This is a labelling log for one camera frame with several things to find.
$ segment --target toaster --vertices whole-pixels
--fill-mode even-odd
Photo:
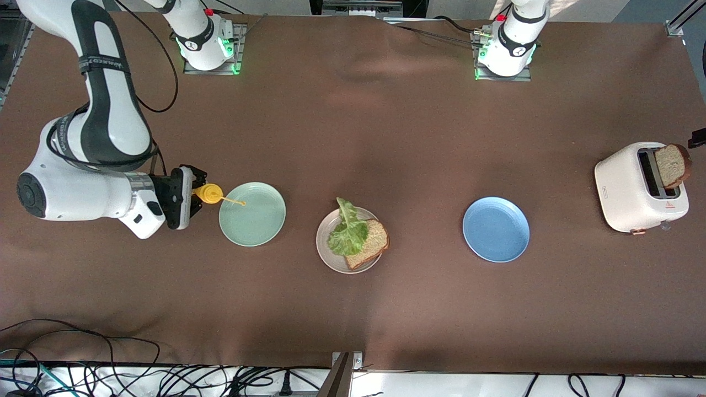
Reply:
[[[599,162],[594,174],[603,216],[619,232],[641,235],[651,227],[669,229],[669,222],[689,211],[684,183],[665,189],[654,152],[658,142],[626,146]]]

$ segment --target lettuce leaf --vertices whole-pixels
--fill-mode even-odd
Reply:
[[[336,201],[341,223],[328,236],[328,247],[336,255],[358,254],[368,239],[368,223],[358,219],[358,211],[349,201],[340,197]]]

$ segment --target beige plate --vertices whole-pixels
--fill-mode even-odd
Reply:
[[[358,219],[378,219],[372,212],[364,208],[356,207],[356,209],[358,210]],[[346,259],[343,256],[334,254],[331,249],[328,248],[328,235],[331,234],[339,223],[341,223],[341,218],[338,217],[338,210],[335,210],[326,215],[326,218],[321,221],[318,226],[318,230],[316,230],[316,250],[318,251],[318,255],[321,257],[323,263],[326,263],[326,266],[332,268],[338,273],[344,274],[362,273],[373,267],[382,254],[376,256],[370,261],[367,261],[366,263],[363,263],[358,266],[357,269],[351,270],[348,268]]]

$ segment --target slice of bread on plate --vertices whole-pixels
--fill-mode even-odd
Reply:
[[[345,257],[351,270],[382,254],[390,246],[390,236],[380,221],[368,219],[366,223],[368,223],[368,239],[365,240],[363,249],[358,254]]]
[[[664,146],[654,152],[654,159],[665,189],[674,189],[691,174],[691,158],[682,145]]]

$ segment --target table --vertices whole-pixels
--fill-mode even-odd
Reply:
[[[114,17],[138,94],[166,104],[157,43]],[[142,17],[166,40],[159,15]],[[267,182],[287,203],[280,234],[243,248],[220,232],[217,206],[145,241],[116,220],[22,209],[16,176],[41,128],[87,99],[68,43],[35,32],[0,114],[2,323],[43,316],[140,336],[163,344],[162,362],[326,365],[363,350],[373,369],[705,373],[705,154],[693,151],[691,208],[669,232],[612,231],[592,176],[629,143],[685,143],[706,124],[686,50],[656,24],[549,23],[541,40],[532,82],[499,83],[474,80],[468,48],[372,18],[266,17],[241,75],[180,76],[174,108],[145,112],[168,168],[195,165],[226,191]],[[389,230],[370,271],[341,275],[317,255],[336,196]],[[483,196],[529,219],[512,263],[482,261],[463,240],[465,209]],[[58,335],[33,350],[106,360],[101,343]],[[152,354],[125,342],[116,360]]]

